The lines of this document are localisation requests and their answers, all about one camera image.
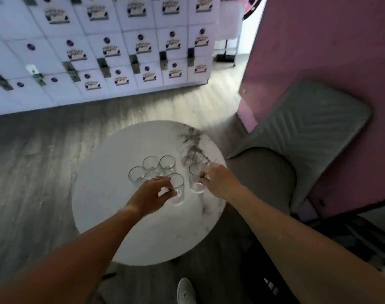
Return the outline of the person's left hand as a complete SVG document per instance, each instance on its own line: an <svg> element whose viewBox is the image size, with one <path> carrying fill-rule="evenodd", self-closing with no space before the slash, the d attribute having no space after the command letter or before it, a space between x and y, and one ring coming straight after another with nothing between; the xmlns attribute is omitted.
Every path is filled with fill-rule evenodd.
<svg viewBox="0 0 385 304"><path fill-rule="evenodd" d="M165 188L172 188L169 176L157 176L143 183L124 206L126 210L132 210L140 218L159 210L168 199L160 199L160 195L166 192Z"/></svg>

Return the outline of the person's right hand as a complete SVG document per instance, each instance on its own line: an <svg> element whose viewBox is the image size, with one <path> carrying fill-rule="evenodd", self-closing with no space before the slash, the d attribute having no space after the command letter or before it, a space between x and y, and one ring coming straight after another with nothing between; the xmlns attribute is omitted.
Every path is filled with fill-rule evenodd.
<svg viewBox="0 0 385 304"><path fill-rule="evenodd" d="M247 189L233 175L231 170L222 164L211 163L202 167L201 177L210 179L205 187L217 198L234 203L247 196Z"/></svg>

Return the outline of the clear drinking glass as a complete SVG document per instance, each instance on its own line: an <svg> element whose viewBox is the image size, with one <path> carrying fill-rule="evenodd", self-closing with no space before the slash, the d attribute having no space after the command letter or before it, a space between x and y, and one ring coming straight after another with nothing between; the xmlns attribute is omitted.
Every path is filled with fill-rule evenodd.
<svg viewBox="0 0 385 304"><path fill-rule="evenodd" d="M164 176L176 173L176 159L172 155L165 155L159 160L159 167Z"/></svg>
<svg viewBox="0 0 385 304"><path fill-rule="evenodd" d="M166 192L175 192L176 195L169 200L167 200L166 204L180 204L184 200L184 192L185 192L185 180L184 177L179 173L171 173L168 175L170 178L170 182L172 184L172 188L166 187Z"/></svg>
<svg viewBox="0 0 385 304"><path fill-rule="evenodd" d="M146 172L148 178L155 178L161 175L159 167L159 158L156 156L148 156L143 160L142 167Z"/></svg>
<svg viewBox="0 0 385 304"><path fill-rule="evenodd" d="M193 163L189 166L189 184L192 192L201 194L205 191L205 185L200 183L202 167L208 166L208 163Z"/></svg>
<svg viewBox="0 0 385 304"><path fill-rule="evenodd" d="M135 166L130 169L128 178L138 188L146 181L146 170L142 166Z"/></svg>

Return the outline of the person's right forearm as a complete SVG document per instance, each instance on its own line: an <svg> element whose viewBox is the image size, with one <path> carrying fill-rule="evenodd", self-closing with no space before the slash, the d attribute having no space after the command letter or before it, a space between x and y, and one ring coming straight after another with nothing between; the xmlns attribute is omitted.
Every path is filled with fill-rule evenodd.
<svg viewBox="0 0 385 304"><path fill-rule="evenodd" d="M385 276L343 246L266 204L244 186L227 200L301 304L385 304Z"/></svg>

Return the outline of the person's left forearm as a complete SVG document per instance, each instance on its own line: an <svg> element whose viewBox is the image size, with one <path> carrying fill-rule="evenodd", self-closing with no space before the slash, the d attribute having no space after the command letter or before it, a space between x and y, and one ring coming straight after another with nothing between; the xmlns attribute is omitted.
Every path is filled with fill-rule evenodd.
<svg viewBox="0 0 385 304"><path fill-rule="evenodd" d="M53 250L0 287L0 304L85 304L129 231L147 212L134 205Z"/></svg>

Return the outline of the white shoe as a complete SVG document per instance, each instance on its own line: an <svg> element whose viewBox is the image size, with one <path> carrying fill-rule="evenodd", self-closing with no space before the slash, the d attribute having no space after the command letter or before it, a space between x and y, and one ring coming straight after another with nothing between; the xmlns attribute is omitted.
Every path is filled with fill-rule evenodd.
<svg viewBox="0 0 385 304"><path fill-rule="evenodd" d="M197 304L196 293L190 280L183 277L177 286L177 304Z"/></svg>

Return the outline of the grey padded chair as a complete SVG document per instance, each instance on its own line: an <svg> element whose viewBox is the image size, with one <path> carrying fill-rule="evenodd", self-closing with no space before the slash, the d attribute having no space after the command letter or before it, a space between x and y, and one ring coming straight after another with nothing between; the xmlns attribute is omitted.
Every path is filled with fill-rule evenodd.
<svg viewBox="0 0 385 304"><path fill-rule="evenodd" d="M297 213L321 175L363 130L371 115L367 103L303 79L282 94L227 159L250 148L267 148L286 159L296 173L290 211Z"/></svg>

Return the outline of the black striped trouser leg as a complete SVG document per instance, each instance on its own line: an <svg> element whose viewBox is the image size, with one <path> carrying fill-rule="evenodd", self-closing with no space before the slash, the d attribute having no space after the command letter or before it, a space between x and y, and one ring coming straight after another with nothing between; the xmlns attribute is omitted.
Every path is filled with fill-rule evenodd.
<svg viewBox="0 0 385 304"><path fill-rule="evenodd" d="M259 241L244 253L240 277L253 304L300 304Z"/></svg>

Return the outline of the white draped stand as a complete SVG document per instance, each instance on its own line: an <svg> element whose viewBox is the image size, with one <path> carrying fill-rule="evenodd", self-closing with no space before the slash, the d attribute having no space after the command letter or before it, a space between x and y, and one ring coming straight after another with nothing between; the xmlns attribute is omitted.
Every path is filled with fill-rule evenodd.
<svg viewBox="0 0 385 304"><path fill-rule="evenodd" d="M215 24L215 60L236 66L246 0L220 0L219 18Z"/></svg>

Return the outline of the white locker cabinet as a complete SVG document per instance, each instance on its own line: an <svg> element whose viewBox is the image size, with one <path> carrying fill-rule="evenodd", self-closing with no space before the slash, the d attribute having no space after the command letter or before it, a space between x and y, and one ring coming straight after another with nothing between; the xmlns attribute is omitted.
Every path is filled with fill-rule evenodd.
<svg viewBox="0 0 385 304"><path fill-rule="evenodd" d="M0 0L0 115L206 84L221 0Z"/></svg>

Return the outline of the round pink black sign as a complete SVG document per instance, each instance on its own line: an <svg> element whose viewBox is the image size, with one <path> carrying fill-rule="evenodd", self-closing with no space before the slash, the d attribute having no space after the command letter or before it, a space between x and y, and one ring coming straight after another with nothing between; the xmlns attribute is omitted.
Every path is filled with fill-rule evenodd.
<svg viewBox="0 0 385 304"><path fill-rule="evenodd" d="M244 17L243 20L248 19L260 6L262 0L243 0Z"/></svg>

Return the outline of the pink partition panel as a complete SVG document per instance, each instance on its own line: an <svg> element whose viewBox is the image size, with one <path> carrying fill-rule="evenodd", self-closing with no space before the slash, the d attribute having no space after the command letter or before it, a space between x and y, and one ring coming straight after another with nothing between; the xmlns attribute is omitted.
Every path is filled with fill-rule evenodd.
<svg viewBox="0 0 385 304"><path fill-rule="evenodd" d="M385 0L267 0L240 86L248 132L295 81L311 77L372 109L310 201L331 218L385 204Z"/></svg>

